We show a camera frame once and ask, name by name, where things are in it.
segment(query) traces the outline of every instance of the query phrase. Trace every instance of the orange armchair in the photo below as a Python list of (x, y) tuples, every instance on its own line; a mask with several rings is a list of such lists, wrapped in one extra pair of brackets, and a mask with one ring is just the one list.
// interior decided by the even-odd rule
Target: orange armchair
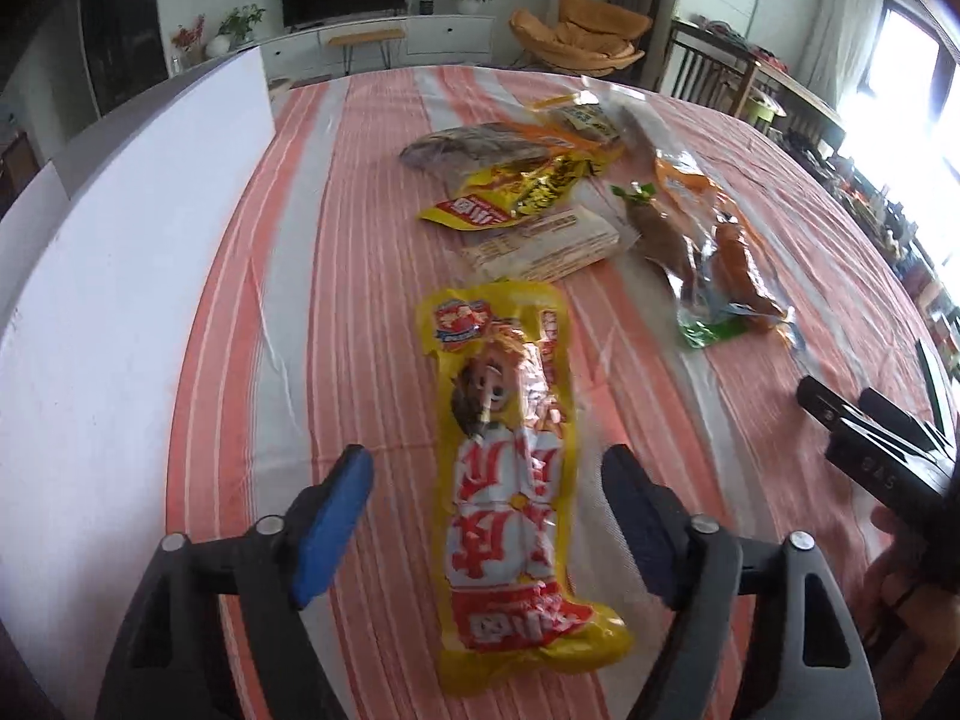
[(520, 45), (544, 64), (585, 76), (606, 76), (643, 56), (632, 41), (653, 19), (597, 0), (560, 0), (560, 20), (549, 28), (526, 8), (510, 16)]

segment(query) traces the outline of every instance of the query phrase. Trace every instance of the drawer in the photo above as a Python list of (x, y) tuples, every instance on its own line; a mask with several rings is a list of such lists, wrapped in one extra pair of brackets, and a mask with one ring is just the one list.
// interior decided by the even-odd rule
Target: drawer
[(301, 79), (309, 76), (315, 67), (322, 64), (320, 44), (315, 32), (272, 40), (262, 45), (260, 51), (268, 79), (282, 76)]
[(419, 16), (407, 19), (407, 53), (490, 53), (493, 19)]

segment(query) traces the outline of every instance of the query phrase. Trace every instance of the human hand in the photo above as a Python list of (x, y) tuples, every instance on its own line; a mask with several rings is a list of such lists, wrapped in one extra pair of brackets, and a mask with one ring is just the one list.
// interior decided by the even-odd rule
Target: human hand
[(902, 666), (901, 673), (877, 685), (884, 720), (910, 720), (960, 652), (960, 596), (934, 584), (916, 586), (904, 560), (904, 525), (889, 509), (875, 509), (871, 522), (891, 533), (894, 543), (867, 569), (854, 619), (861, 632), (868, 631), (886, 607), (896, 610), (913, 635), (915, 655)]

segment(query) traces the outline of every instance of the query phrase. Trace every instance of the dark door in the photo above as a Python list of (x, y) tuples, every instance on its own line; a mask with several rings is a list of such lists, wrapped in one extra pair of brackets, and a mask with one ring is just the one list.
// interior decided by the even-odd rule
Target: dark door
[(167, 79), (157, 0), (80, 0), (80, 21), (101, 115)]

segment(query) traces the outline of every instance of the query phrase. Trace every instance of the white partition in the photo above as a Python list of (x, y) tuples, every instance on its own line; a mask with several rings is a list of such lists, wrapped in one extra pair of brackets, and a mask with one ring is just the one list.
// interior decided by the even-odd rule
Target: white partition
[(163, 535), (186, 341), (272, 135), (259, 52), (181, 90), (74, 197), (0, 337), (0, 619), (70, 720)]

